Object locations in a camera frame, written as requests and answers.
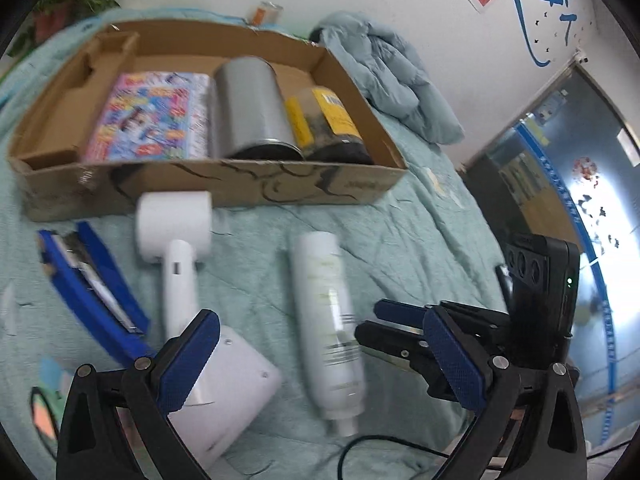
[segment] barcode label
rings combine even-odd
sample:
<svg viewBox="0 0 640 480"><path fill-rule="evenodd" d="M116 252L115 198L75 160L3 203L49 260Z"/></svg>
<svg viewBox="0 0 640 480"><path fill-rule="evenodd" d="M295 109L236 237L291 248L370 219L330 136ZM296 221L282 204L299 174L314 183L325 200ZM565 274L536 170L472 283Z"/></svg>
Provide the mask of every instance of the barcode label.
<svg viewBox="0 0 640 480"><path fill-rule="evenodd" d="M340 99L338 99L335 95L324 94L324 98L326 99L326 101L329 104L338 105L338 106L341 106L342 108L344 108L344 105L342 104L342 101L340 101Z"/></svg>

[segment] blue gripper pad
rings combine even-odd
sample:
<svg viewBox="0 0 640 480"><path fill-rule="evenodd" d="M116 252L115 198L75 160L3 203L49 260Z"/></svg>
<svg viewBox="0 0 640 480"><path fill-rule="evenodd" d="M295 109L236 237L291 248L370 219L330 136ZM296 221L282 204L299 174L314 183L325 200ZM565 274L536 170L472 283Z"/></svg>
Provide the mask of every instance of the blue gripper pad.
<svg viewBox="0 0 640 480"><path fill-rule="evenodd" d="M157 404L163 416L177 412L184 405L219 340L220 319L210 310L201 310L176 338L178 350L158 381Z"/></svg>
<svg viewBox="0 0 640 480"><path fill-rule="evenodd" d="M426 310L422 330L460 406L481 412L486 405L482 374L434 308Z"/></svg>
<svg viewBox="0 0 640 480"><path fill-rule="evenodd" d="M379 300L373 306L373 313L378 319L413 328L422 328L425 312L426 309L423 306L392 300Z"/></svg>

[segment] light blue blanket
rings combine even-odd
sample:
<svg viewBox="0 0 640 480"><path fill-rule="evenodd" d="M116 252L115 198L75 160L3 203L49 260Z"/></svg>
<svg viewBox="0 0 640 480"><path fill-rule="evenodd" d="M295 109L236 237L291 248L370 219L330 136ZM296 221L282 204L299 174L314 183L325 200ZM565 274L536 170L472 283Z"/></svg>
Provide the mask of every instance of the light blue blanket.
<svg viewBox="0 0 640 480"><path fill-rule="evenodd" d="M116 10L57 35L18 67L0 88L2 153L24 111L61 63L104 23L176 17L229 21L197 10ZM268 466L263 480L335 480L344 440L329 433L305 389L298 350L287 251L296 234L337 234L344 249L354 309L370 316L380 298L414 304L455 300L504 309L494 277L502 255L476 202L450 160L398 121L378 118L406 158L407 175L384 198L366 206L265 206L228 212L230 234L215 235L212 256L198 275L200 304L219 313L281 371L284 384L225 457L243 474ZM13 282L17 335L0 329L0 421L37 478L54 478L54 465L31 423L30 389L38 363L50 356L69 370L91 362L117 364L92 340L60 300L38 261L34 232L71 230L71 222L34 224L20 213L11 171L0 161L0 290ZM162 345L161 273L134 248L133 218L109 216L92 225L152 319L148 336ZM427 396L417 374L366 356L369 385L362 433L382 433L444 448L464 424L459 405ZM389 443L363 444L350 453L345 478L409 479L431 465L429 456Z"/></svg>
<svg viewBox="0 0 640 480"><path fill-rule="evenodd" d="M375 109L429 142L463 139L460 122L429 80L417 51L392 28L360 12L334 12L316 25L315 35Z"/></svg>

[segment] white hair dryer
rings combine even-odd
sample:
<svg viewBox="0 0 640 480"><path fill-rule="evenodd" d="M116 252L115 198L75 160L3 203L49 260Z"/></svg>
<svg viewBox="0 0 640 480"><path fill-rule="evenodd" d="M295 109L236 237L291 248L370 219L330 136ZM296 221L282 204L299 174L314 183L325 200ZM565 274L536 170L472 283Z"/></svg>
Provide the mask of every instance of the white hair dryer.
<svg viewBox="0 0 640 480"><path fill-rule="evenodd" d="M197 260L211 249L211 195L208 191L145 193L138 201L136 238L143 260L162 260L164 330L179 336L200 311L196 290ZM207 404L214 399L201 374L185 402Z"/></svg>

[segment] folded blanket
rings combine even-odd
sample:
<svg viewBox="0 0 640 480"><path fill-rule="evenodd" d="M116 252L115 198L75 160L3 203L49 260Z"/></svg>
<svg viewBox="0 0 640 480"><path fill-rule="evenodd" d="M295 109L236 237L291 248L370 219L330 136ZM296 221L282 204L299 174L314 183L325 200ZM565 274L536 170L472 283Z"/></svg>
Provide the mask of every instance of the folded blanket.
<svg viewBox="0 0 640 480"><path fill-rule="evenodd" d="M373 107L424 140L455 144L464 138L418 53L391 28L358 12L334 12L318 23L311 40L334 54Z"/></svg>

